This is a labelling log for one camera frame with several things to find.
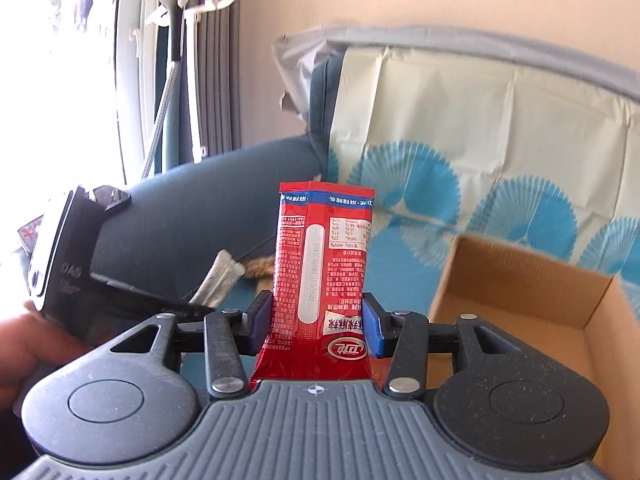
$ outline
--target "wall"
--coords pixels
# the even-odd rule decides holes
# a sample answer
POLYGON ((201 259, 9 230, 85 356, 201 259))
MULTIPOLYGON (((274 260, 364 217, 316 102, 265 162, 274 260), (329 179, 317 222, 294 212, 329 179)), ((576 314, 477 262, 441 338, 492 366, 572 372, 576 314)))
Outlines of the wall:
POLYGON ((454 25, 583 50, 640 72, 640 0, 241 0, 242 145, 302 133, 279 109, 271 43, 335 23, 454 25))

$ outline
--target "oval logo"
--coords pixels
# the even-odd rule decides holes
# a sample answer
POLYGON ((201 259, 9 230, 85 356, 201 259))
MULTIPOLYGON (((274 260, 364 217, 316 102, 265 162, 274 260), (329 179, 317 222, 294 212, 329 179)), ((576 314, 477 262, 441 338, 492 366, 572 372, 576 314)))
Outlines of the oval logo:
POLYGON ((338 359, 355 361, 367 355, 367 346, 361 339, 354 337, 339 337, 329 343, 329 354, 338 359))

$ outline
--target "cardboard box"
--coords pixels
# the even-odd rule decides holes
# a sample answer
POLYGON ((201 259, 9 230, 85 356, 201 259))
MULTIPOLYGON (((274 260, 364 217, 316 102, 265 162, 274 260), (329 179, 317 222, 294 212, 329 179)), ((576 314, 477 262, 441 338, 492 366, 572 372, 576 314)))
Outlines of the cardboard box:
MULTIPOLYGON (((454 240, 431 322, 474 313, 595 383, 610 424, 594 462, 614 480, 640 479, 640 323, 617 278, 468 235, 454 240)), ((428 386, 451 375, 430 355, 428 386)))

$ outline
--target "gray curtain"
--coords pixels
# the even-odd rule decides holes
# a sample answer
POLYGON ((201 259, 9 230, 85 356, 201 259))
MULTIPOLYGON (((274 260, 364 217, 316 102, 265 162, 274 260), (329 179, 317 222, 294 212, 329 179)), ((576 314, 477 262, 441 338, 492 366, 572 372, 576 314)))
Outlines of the gray curtain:
POLYGON ((240 147, 239 4, 207 12, 198 24, 200 142, 209 156, 240 147))

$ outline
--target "red snack package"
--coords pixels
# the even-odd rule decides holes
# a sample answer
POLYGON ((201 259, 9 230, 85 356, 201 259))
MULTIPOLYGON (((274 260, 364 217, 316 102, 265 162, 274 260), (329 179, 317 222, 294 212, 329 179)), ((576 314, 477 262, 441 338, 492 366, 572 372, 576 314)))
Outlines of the red snack package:
POLYGON ((271 328, 252 383, 370 378, 361 300, 373 197, 363 187, 281 184, 271 328))

